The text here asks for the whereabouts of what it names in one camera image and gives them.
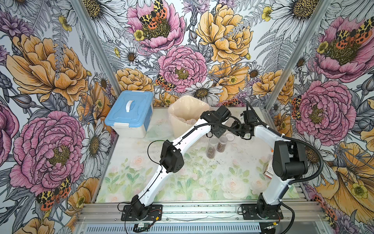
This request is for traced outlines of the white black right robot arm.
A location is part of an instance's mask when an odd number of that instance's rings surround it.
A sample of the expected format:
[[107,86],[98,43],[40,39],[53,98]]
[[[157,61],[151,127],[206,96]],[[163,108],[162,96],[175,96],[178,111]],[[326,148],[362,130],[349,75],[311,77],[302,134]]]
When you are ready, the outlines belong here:
[[275,217],[291,182],[301,178],[308,171],[305,146],[296,140],[287,139],[285,135],[261,123],[253,110],[245,110],[241,116],[244,120],[241,135],[250,134],[263,140],[273,149],[273,177],[266,190],[260,193],[255,210],[261,219]]

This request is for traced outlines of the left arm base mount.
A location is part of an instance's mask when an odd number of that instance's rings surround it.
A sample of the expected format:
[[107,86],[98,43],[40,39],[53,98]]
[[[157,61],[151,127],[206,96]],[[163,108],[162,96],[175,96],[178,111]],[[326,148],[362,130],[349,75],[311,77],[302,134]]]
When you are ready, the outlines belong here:
[[133,207],[125,205],[121,221],[155,221],[162,218],[163,205],[154,204],[147,207]]

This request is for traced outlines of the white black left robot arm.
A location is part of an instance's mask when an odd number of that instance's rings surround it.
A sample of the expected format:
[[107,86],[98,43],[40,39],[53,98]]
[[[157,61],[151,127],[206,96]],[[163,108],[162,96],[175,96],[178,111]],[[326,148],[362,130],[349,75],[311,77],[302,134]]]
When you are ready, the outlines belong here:
[[183,168],[185,164],[183,156],[186,151],[208,133],[216,137],[223,135],[229,129],[224,125],[229,117],[231,117],[231,112],[224,106],[215,111],[205,111],[197,122],[180,137],[173,141],[164,141],[156,173],[147,186],[131,199],[127,210],[129,215],[138,220],[144,219],[168,177]]

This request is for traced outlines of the clear jar dried tea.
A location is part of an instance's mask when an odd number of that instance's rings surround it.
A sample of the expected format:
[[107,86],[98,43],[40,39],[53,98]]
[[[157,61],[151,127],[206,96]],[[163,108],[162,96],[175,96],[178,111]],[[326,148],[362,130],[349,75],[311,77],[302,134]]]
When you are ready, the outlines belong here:
[[209,159],[215,158],[218,143],[219,143],[218,138],[216,137],[209,138],[208,145],[206,148],[206,156]]

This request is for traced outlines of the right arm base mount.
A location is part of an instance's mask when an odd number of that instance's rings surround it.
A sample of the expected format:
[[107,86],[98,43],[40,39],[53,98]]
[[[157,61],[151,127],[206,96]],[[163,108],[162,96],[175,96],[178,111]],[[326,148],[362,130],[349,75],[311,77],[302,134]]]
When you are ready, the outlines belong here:
[[282,220],[280,205],[242,204],[238,213],[244,220]]

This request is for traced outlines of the white jar lid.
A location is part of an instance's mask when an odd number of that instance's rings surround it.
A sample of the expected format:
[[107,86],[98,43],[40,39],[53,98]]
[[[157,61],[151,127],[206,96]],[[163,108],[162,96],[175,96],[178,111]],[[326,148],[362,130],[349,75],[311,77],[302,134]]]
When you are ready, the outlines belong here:
[[232,133],[225,134],[225,137],[227,138],[228,141],[234,141],[235,139],[235,136]]

